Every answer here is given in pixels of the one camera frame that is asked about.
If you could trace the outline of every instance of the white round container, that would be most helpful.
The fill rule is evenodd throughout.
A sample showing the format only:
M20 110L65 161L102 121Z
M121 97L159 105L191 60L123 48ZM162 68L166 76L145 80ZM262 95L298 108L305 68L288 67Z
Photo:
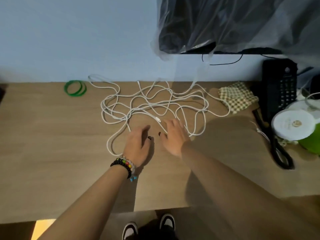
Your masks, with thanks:
M309 106L308 104L306 104L306 102L304 100L296 101L296 102L290 104L287 107L287 109L294 109L294 110L302 109L314 117L316 124L320 123L320 110Z
M298 141L314 132L316 120L305 110L285 109L273 117L271 126L278 137Z

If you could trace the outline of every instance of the green ring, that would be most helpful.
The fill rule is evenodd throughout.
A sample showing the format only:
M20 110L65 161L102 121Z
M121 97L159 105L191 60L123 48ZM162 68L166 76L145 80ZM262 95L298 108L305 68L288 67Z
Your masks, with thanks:
M78 89L78 91L74 92L74 93L69 93L68 92L68 88L71 84L73 83L79 83L80 84L80 88ZM83 81L80 81L80 80L71 80L71 81L68 81L65 85L64 85L64 91L67 95L71 96L71 97L79 97L79 96L82 96L86 93L87 91L87 86L86 84L83 82Z

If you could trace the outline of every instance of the person's right hand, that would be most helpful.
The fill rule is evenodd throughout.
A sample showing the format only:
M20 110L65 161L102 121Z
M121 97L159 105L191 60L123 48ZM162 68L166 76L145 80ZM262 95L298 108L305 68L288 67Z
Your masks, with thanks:
M172 155L181 158L182 145L186 141L190 141L188 132L183 123L178 119L164 120L164 122L167 124L168 135L160 133L162 145Z

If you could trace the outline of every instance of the plastic cover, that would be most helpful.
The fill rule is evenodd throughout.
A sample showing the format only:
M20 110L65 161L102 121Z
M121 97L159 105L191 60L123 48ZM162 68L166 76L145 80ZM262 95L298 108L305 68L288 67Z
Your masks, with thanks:
M320 0L157 0L158 54L274 48L320 60Z

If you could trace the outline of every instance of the foot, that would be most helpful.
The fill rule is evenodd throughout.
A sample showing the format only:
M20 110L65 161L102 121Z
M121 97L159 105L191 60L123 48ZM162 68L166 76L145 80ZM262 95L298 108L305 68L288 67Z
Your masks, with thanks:
M174 217L171 214L164 214L160 221L160 229L163 226L170 226L175 230Z
M122 240L127 239L130 236L138 235L138 227L134 222L129 222L123 230Z

